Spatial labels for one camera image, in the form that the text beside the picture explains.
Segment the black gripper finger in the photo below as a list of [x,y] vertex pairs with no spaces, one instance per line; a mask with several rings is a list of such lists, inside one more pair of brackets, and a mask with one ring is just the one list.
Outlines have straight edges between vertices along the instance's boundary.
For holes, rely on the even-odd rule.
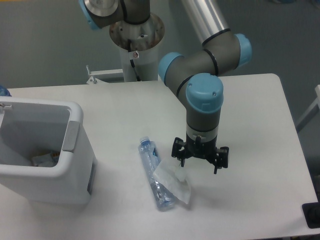
[[206,160],[214,165],[214,174],[216,175],[218,169],[226,169],[229,166],[229,147],[215,147],[213,152],[206,157]]
[[180,161],[180,166],[185,166],[185,160],[191,157],[191,152],[188,149],[188,145],[181,138],[176,137],[173,141],[171,156],[177,158]]

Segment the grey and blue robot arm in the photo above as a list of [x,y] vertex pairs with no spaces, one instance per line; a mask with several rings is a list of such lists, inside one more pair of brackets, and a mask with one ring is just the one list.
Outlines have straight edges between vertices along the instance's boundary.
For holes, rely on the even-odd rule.
[[126,82],[161,79],[185,107],[186,138],[175,138],[171,155],[181,163],[195,157],[216,170],[227,168],[229,148],[216,146],[224,100],[220,75],[248,63],[252,46],[243,34],[232,33],[217,2],[182,2],[202,48],[188,57],[170,52],[161,60],[156,48],[165,27],[148,0],[81,0],[79,5],[93,30],[109,27]]

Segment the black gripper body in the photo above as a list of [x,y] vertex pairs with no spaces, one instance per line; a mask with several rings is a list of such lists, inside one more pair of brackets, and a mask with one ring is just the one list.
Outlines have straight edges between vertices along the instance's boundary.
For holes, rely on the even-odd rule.
[[217,137],[214,139],[201,142],[191,139],[189,136],[186,137],[186,146],[185,146],[185,157],[188,159],[190,157],[195,157],[199,159],[213,159],[216,155],[216,143]]

